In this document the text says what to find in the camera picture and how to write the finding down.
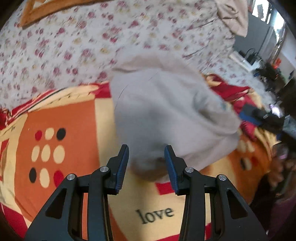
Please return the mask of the person's right hand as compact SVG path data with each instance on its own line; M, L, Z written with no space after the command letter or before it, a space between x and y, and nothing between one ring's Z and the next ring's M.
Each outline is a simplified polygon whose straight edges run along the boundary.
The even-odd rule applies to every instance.
M272 160L267 173L267 179L273 191L285 180L283 172L291 171L290 180L286 182L286 189L278 195L282 200L290 199L295 195L295 159L287 159L287 148L282 143L273 146Z

